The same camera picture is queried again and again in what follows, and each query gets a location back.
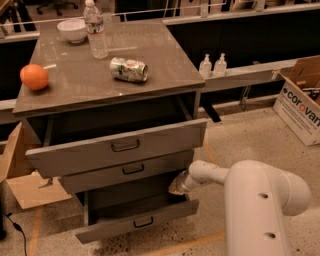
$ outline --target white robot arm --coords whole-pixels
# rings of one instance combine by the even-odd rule
[[[308,208],[311,191],[299,176],[245,160],[230,169],[193,162],[169,187],[173,194],[215,182],[224,185],[228,256],[291,256],[284,215]]]

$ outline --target bottle cap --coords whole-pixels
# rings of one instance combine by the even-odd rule
[[[94,6],[94,1],[93,0],[86,0],[86,6]]]

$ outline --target cardboard box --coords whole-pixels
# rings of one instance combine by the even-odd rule
[[[302,89],[320,88],[320,56],[299,59],[273,109],[306,145],[320,143],[320,96],[312,99]]]
[[[50,186],[27,160],[27,150],[39,147],[19,123],[9,135],[0,158],[0,183],[7,182],[22,209],[50,204],[72,196],[67,194],[56,177]]]

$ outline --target open drawer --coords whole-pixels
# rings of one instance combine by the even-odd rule
[[[199,201],[167,192],[173,175],[85,192],[85,227],[75,230],[82,243],[110,238],[195,214]]]
[[[185,170],[191,164],[193,154],[193,150],[189,150],[157,158],[143,159],[133,163],[63,176],[59,181],[67,193],[75,194],[161,173]]]
[[[206,123],[179,96],[48,115],[44,147],[26,156],[44,178],[71,175],[200,147]]]

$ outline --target aluminum can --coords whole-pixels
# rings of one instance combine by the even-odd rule
[[[145,82],[148,76],[148,66],[141,61],[114,57],[110,62],[111,74],[128,82]]]

